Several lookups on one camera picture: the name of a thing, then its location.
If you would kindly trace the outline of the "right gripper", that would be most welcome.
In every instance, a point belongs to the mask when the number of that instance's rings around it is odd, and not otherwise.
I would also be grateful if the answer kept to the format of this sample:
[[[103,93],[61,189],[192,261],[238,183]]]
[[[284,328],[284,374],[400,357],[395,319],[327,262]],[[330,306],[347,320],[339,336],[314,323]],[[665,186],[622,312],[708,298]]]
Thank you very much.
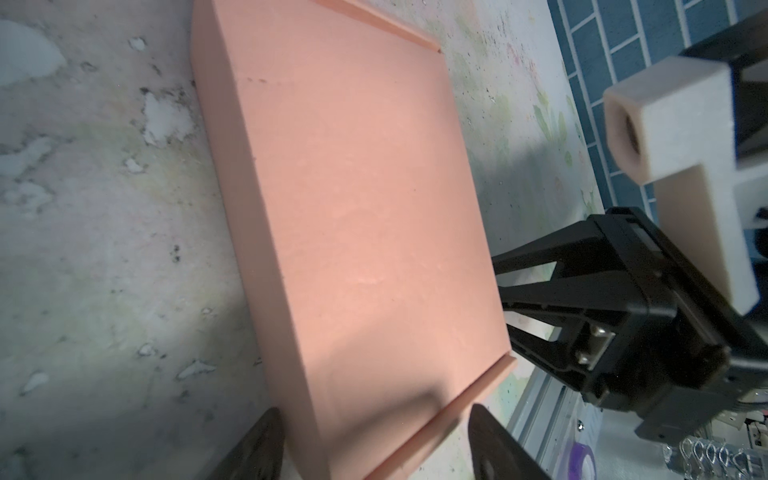
[[[501,287],[504,311],[559,331],[509,325],[513,350],[598,406],[636,413],[638,437],[677,442],[766,385],[766,341],[638,212],[589,215],[492,257],[496,276],[548,263],[607,284]]]

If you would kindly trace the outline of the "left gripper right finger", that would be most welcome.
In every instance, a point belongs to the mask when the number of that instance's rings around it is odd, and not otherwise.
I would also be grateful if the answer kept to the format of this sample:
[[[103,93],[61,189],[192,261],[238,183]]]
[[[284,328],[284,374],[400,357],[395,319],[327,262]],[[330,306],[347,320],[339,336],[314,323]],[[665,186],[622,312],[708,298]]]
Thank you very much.
[[[472,405],[468,438],[477,480],[550,479],[482,404]]]

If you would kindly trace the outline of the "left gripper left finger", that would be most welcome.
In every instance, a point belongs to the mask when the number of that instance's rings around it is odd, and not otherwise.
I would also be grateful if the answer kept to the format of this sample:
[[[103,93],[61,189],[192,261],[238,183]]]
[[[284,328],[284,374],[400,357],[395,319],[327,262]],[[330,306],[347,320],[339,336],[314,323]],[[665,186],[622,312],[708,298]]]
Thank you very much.
[[[218,463],[209,480],[278,480],[285,451],[280,410],[271,407]]]

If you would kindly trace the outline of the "peach paper box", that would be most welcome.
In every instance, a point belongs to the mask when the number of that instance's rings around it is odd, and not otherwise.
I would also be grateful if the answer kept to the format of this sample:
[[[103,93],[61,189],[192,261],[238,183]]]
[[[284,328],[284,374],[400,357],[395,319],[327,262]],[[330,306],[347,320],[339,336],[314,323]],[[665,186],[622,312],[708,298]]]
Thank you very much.
[[[449,72],[361,1],[198,1],[191,63],[305,479],[404,479],[514,366]]]

